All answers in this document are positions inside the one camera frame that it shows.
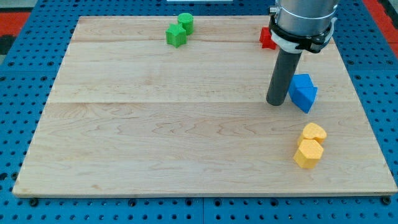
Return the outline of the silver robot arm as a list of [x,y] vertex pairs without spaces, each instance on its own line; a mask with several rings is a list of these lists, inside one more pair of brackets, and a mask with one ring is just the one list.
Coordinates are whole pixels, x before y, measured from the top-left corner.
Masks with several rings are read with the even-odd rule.
[[335,29],[339,0],[276,0],[269,7],[271,39],[282,50],[319,53]]

